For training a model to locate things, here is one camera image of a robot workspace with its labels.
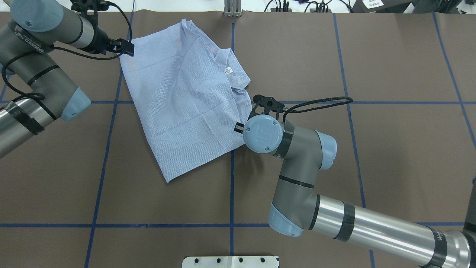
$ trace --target label sticker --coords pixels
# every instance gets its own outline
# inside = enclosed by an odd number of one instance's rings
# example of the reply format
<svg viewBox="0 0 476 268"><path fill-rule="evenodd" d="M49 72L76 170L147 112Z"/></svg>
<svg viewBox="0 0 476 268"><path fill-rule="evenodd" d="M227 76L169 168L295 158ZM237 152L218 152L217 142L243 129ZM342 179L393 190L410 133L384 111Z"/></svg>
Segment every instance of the label sticker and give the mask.
<svg viewBox="0 0 476 268"><path fill-rule="evenodd" d="M227 67L227 68L225 69L225 72L226 72L227 74L230 74L230 73L233 72L233 70L231 69L231 67Z"/></svg>
<svg viewBox="0 0 476 268"><path fill-rule="evenodd" d="M365 7L368 9L381 7L384 5L382 0L362 0L362 2L364 3Z"/></svg>

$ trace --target brown table surface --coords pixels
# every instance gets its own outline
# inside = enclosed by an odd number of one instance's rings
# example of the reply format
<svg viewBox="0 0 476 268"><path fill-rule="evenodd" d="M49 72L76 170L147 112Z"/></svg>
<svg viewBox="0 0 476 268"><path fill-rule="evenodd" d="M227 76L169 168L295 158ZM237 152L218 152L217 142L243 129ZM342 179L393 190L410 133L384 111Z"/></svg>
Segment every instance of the brown table surface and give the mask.
<svg viewBox="0 0 476 268"><path fill-rule="evenodd" d="M5 24L10 15L0 13ZM232 47L250 96L337 140L315 191L441 230L462 229L476 175L474 15L222 12L133 14L134 37L192 19ZM124 38L118 13L99 25ZM52 57L93 101L0 160L0 267L181 267L186 256L274 255L281 267L416 267L311 231L267 226L281 161L245 146L166 184L118 60ZM12 76L10 81L26 90ZM0 101L15 97L0 87Z"/></svg>

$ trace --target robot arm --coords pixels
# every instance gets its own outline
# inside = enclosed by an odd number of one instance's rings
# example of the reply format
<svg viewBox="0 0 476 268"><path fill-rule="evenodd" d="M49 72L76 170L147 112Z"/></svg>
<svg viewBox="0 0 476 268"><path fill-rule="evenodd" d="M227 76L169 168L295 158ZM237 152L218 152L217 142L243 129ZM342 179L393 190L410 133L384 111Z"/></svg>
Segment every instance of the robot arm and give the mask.
<svg viewBox="0 0 476 268"><path fill-rule="evenodd" d="M273 98L261 98L261 104L266 106L269 99L274 102ZM243 133L252 151L284 159L268 217L275 231L298 237L304 229L313 230L421 267L468 268L476 264L476 236L467 227L464 232L441 232L315 194L318 171L330 168L336 157L337 143L331 136L295 126L289 120L278 122L269 116L269 110L259 115L253 110L246 124L238 123L235 130ZM476 227L472 224L476 223L475 196L468 208L468 227Z"/></svg>
<svg viewBox="0 0 476 268"><path fill-rule="evenodd" d="M81 88L47 55L54 42L92 54L119 53L113 58L123 53L133 56L133 44L110 39L97 26L97 11L112 3L72 2L81 14L55 0L6 1L13 19L0 29L0 67L10 74L16 73L31 87L35 97L30 93L30 97L9 102L0 111L0 158L57 118L71 121L91 104ZM89 9L94 10L93 15L87 14Z"/></svg>

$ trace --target metal bracket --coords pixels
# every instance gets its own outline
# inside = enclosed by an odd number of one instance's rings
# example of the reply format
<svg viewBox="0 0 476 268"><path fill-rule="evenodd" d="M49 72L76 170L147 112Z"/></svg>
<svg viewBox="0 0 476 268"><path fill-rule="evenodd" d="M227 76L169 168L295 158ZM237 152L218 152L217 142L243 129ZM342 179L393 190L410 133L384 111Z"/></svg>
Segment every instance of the metal bracket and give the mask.
<svg viewBox="0 0 476 268"><path fill-rule="evenodd" d="M225 17L241 17L241 0L225 0Z"/></svg>

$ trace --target silver metal tube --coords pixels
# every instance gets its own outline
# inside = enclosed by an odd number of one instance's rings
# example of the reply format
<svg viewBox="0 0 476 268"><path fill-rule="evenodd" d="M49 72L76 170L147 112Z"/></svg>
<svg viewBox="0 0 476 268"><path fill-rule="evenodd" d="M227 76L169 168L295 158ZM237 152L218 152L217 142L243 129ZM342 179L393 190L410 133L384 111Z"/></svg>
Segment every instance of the silver metal tube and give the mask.
<svg viewBox="0 0 476 268"><path fill-rule="evenodd" d="M53 122L45 110L32 99L20 100L16 104L43 127ZM33 136L6 110L0 111L0 126L0 158Z"/></svg>
<svg viewBox="0 0 476 268"><path fill-rule="evenodd" d="M468 268L471 256L466 238L456 230L449 230L444 234L448 243L448 255L442 268Z"/></svg>
<svg viewBox="0 0 476 268"><path fill-rule="evenodd" d="M433 231L416 223L404 221L375 211L355 206L355 221L348 242L427 265L435 252ZM337 237L344 218L344 204L321 196L313 231ZM468 268L469 244L461 232L443 233L447 254L442 268Z"/></svg>
<svg viewBox="0 0 476 268"><path fill-rule="evenodd" d="M405 258L421 266L430 262L435 239L428 227L361 207L355 207L355 210L355 226L349 242Z"/></svg>
<svg viewBox="0 0 476 268"><path fill-rule="evenodd" d="M319 213L313 231L336 237L344 218L344 203L326 196L321 196Z"/></svg>

